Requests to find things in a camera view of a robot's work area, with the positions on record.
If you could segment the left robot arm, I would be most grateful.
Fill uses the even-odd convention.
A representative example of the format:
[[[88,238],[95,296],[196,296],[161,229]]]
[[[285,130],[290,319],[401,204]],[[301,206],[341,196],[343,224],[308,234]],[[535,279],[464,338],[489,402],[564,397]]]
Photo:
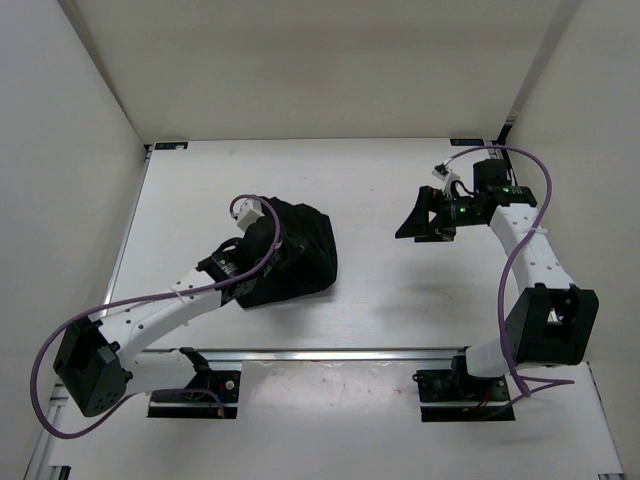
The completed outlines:
[[[194,350],[174,350],[151,360],[143,359],[142,352],[179,326],[231,301],[274,301],[280,275],[303,258],[309,245],[302,235],[261,217],[243,237],[221,244],[158,299],[136,300],[101,320],[83,316],[73,321],[65,330],[54,370],[86,417],[106,413],[128,395],[163,388],[198,400],[208,392],[210,377]]]

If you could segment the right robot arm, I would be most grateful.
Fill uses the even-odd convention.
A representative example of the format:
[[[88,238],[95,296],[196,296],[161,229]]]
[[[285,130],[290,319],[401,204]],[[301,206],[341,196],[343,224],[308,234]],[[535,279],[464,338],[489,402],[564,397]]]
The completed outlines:
[[[484,389],[485,379],[505,374],[525,391],[529,379],[520,375],[521,368],[580,364],[599,300],[594,291],[577,286],[555,255],[541,226],[548,205],[513,183],[503,159],[475,163],[472,189],[448,163],[436,166],[433,174],[442,187],[420,188],[396,238],[451,242],[462,227],[486,225],[507,257],[498,286],[498,336],[454,357],[452,393],[470,400]]]

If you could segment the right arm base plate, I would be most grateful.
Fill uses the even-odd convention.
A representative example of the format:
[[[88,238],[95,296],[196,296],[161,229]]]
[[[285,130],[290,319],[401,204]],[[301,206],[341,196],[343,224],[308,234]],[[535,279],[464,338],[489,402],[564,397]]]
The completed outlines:
[[[470,376],[462,364],[449,369],[422,369],[417,384],[423,423],[508,422],[515,420],[504,376]]]

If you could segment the black pleated skirt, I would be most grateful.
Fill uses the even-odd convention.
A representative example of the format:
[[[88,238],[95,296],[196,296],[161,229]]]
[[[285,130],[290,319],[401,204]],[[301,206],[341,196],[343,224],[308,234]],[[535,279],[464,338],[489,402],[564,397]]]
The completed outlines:
[[[307,204],[268,199],[281,225],[281,246],[271,257],[269,272],[240,297],[244,309],[315,294],[333,285],[338,273],[336,242],[328,215]]]

